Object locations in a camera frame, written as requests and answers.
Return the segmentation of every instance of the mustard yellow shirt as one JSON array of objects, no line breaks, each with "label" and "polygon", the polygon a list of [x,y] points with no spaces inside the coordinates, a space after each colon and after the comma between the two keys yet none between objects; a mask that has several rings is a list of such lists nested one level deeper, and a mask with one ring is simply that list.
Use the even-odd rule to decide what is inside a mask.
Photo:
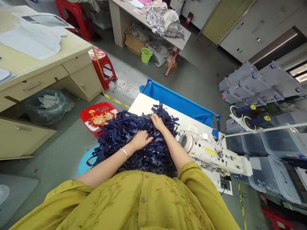
[{"label": "mustard yellow shirt", "polygon": [[66,181],[11,229],[240,228],[211,179],[191,162],[173,179],[134,170],[96,189]]}]

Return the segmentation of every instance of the green basket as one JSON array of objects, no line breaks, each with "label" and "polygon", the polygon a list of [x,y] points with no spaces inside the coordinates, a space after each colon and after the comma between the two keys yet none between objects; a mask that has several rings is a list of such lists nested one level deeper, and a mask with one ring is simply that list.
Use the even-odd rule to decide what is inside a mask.
[{"label": "green basket", "polygon": [[151,52],[150,49],[147,48],[142,48],[141,51],[142,51],[142,62],[148,63],[153,53]]}]

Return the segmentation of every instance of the blue round mat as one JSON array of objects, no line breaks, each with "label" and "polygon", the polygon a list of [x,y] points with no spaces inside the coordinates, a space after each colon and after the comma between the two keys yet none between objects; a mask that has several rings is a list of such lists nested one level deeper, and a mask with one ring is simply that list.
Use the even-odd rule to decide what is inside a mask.
[{"label": "blue round mat", "polygon": [[[86,173],[90,168],[91,166],[88,166],[87,165],[87,161],[90,159],[90,157],[92,156],[92,153],[94,152],[94,149],[99,147],[99,145],[96,145],[94,146],[93,148],[91,148],[90,150],[88,150],[84,156],[82,157],[80,163],[79,163],[79,166],[78,166],[78,174],[79,176],[83,175],[84,173]],[[97,157],[93,157],[89,163],[90,164],[94,164],[95,161],[96,161]]]}]

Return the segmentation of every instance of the industrial sewing machine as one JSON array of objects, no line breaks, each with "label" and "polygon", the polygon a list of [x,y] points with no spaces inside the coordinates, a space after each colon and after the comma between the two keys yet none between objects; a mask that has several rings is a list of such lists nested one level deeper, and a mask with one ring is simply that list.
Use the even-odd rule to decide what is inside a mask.
[{"label": "industrial sewing machine", "polygon": [[252,166],[246,157],[239,156],[220,146],[211,134],[197,134],[189,130],[181,130],[176,140],[194,162],[204,169],[219,172],[224,176],[230,176],[230,173],[253,175]]}]

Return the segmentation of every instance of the red plastic stool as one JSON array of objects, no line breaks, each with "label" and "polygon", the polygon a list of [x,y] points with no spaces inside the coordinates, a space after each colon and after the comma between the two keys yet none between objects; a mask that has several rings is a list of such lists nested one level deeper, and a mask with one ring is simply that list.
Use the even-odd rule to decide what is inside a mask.
[{"label": "red plastic stool", "polygon": [[281,230],[283,228],[279,227],[277,222],[282,223],[286,229],[293,229],[295,230],[296,228],[293,226],[293,224],[291,222],[289,222],[288,220],[285,219],[284,216],[280,215],[280,214],[276,214],[274,212],[272,212],[269,209],[266,209],[264,207],[261,208],[262,213],[270,219],[270,221],[272,222],[272,225],[274,227],[275,230]]},{"label": "red plastic stool", "polygon": [[80,117],[88,130],[98,139],[98,132],[101,130],[99,126],[105,125],[117,113],[118,110],[109,102],[101,102],[83,110]]},{"label": "red plastic stool", "polygon": [[97,63],[97,60],[96,60],[96,57],[95,57],[95,54],[94,54],[93,50],[89,51],[89,55],[92,58],[92,63],[94,65],[94,67],[95,67],[97,75],[98,75],[98,77],[100,79],[100,82],[101,82],[101,84],[103,86],[103,89],[107,90],[107,89],[109,89],[110,81],[112,81],[113,79],[117,80],[118,78],[117,78],[117,76],[115,74],[113,65],[112,65],[109,57],[107,56],[107,54],[104,51],[102,51],[101,49],[98,49],[97,47],[94,47],[94,49],[95,49],[95,53],[97,55],[97,58],[98,58],[98,61],[99,61],[99,65],[100,65],[102,71],[103,71],[103,68],[106,68],[106,69],[112,71],[112,75],[109,76],[108,78],[106,78],[105,72],[103,71],[103,75],[105,77],[104,78],[103,75],[101,74],[101,71],[100,71],[100,68],[99,68],[99,65]]},{"label": "red plastic stool", "polygon": [[[68,30],[81,34],[84,40],[88,42],[92,41],[91,37],[94,35],[94,30],[89,20],[89,17],[87,16],[81,4],[71,3],[66,0],[55,0],[55,3],[57,5],[61,18],[75,27],[75,29],[68,28]],[[67,19],[64,16],[63,9],[67,10]]]}]

